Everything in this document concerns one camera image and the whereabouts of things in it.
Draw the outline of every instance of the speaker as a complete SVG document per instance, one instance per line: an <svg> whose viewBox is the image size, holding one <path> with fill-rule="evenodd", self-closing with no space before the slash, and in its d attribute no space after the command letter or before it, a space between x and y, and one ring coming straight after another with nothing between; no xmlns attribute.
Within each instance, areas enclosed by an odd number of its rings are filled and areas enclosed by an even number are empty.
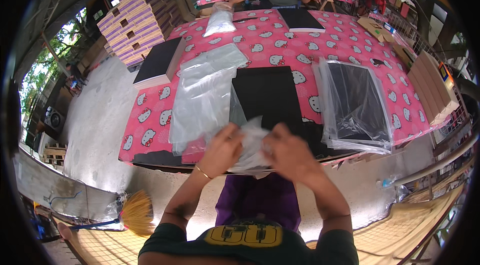
<svg viewBox="0 0 480 265"><path fill-rule="evenodd" d="M44 123L60 133L63 129L63 125L65 124L65 118L63 115L58 113L57 110L49 106L45 112Z"/></svg>

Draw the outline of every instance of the window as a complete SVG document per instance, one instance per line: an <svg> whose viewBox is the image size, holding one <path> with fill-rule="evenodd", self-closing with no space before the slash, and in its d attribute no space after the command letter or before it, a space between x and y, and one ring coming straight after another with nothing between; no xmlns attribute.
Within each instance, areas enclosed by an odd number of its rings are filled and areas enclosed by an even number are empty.
<svg viewBox="0 0 480 265"><path fill-rule="evenodd" d="M112 6L115 7L117 4L120 4L120 0L113 0L111 1Z"/></svg>
<svg viewBox="0 0 480 265"><path fill-rule="evenodd" d="M97 20L103 16L103 11L99 10L97 13L93 14L93 19Z"/></svg>

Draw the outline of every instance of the black notebook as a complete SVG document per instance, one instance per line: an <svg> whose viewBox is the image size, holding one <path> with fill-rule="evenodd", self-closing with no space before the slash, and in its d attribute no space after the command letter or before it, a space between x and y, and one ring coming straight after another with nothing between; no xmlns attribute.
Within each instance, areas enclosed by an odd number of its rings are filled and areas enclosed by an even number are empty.
<svg viewBox="0 0 480 265"><path fill-rule="evenodd" d="M305 136L290 66L239 68L232 84L247 120L262 116L262 128L283 122L293 134Z"/></svg>
<svg viewBox="0 0 480 265"><path fill-rule="evenodd" d="M141 65L133 86L144 89L170 83L186 45L187 41L178 37L153 46Z"/></svg>
<svg viewBox="0 0 480 265"><path fill-rule="evenodd" d="M325 27L307 9L279 9L278 11L290 32L325 32Z"/></svg>

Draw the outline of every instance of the wooden pallet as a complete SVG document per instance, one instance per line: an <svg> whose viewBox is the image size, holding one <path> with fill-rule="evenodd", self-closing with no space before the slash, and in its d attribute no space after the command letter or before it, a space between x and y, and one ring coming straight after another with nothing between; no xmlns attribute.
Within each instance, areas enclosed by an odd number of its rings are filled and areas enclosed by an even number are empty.
<svg viewBox="0 0 480 265"><path fill-rule="evenodd" d="M60 143L54 143L54 144L47 143L47 144L45 144L45 148L55 148L55 149L67 150L68 146L66 144L60 144Z"/></svg>
<svg viewBox="0 0 480 265"><path fill-rule="evenodd" d="M65 155L67 154L67 145L55 143L45 144L43 150L42 162L52 165L63 166Z"/></svg>

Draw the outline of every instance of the blue cable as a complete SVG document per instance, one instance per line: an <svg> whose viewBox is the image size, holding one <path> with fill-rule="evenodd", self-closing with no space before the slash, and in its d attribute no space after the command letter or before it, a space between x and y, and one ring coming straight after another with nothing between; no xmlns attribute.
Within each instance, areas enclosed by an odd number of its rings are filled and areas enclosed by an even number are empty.
<svg viewBox="0 0 480 265"><path fill-rule="evenodd" d="M82 192L82 191L80 190L79 192L77 192L77 193L76 193L74 196L72 196L72 197L56 196L56 197L52 198L52 199L50 200L50 202L48 202L48 204L50 205L50 209L52 209L53 211L55 211L55 209L52 207L52 202L53 202L54 199L56 199L56 198L64 198L64 199L67 199L67 198L75 198L75 197L76 197L79 193L81 193L81 192Z"/></svg>

